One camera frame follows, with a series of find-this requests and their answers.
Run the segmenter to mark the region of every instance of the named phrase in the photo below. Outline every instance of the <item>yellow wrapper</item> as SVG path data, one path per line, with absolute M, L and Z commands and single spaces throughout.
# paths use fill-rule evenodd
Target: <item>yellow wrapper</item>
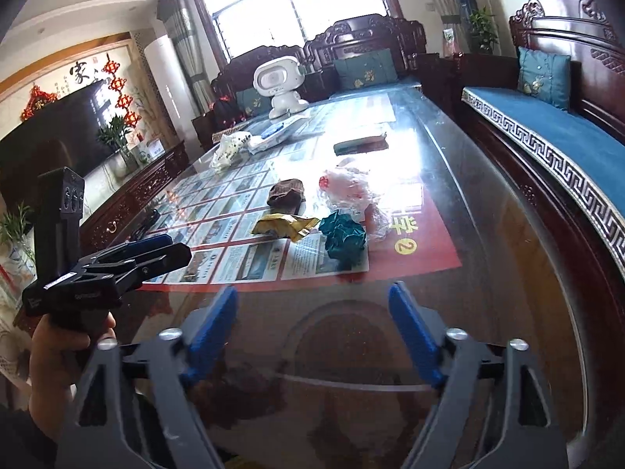
M 307 236 L 311 229 L 320 222 L 319 219 L 304 219 L 297 215 L 285 215 L 283 213 L 270 213 L 264 215 L 252 229 L 253 235 L 264 235 L 273 233 L 278 238 L 290 238 L 297 243 Z

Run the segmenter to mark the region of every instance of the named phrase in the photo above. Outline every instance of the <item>black sleeve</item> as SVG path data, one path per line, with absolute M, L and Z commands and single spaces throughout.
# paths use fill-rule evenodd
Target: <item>black sleeve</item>
M 46 469 L 54 467 L 56 443 L 43 434 L 26 411 L 0 406 L 0 468 Z

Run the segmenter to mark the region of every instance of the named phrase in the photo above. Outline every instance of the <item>white label sticker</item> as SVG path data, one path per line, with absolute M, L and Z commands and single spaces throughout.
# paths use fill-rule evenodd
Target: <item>white label sticker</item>
M 50 282 L 49 284 L 46 284 L 45 286 L 43 286 L 43 288 L 45 290 L 49 290 L 49 288 L 51 288 L 52 286 L 55 286 L 57 284 L 60 284 L 61 282 L 63 282 L 64 280 L 73 277 L 74 275 L 76 275 L 75 271 L 71 271 L 69 273 L 66 273 L 65 275 L 63 275 L 62 277 L 58 277 L 57 280 L 54 280 L 52 282 Z

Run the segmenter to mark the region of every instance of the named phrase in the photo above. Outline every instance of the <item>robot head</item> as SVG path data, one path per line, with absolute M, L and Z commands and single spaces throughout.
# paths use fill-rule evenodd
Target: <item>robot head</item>
M 304 68 L 293 56 L 283 56 L 258 67 L 254 88 L 264 97 L 297 89 L 304 82 Z

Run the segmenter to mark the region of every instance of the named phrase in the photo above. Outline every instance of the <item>silver screw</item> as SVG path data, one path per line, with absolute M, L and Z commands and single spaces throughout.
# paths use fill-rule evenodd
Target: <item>silver screw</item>
M 453 340 L 467 340 L 469 335 L 462 328 L 449 328 L 447 330 L 447 336 Z
M 180 337 L 182 337 L 182 330 L 180 328 L 164 329 L 158 334 L 158 338 L 161 340 L 176 340 Z
M 529 349 L 529 344 L 522 338 L 513 338 L 510 340 L 510 345 L 512 349 L 516 349 L 517 351 L 527 351 Z
M 100 351 L 108 351 L 114 347 L 117 347 L 117 340 L 114 338 L 103 338 L 98 342 L 98 349 L 100 349 Z

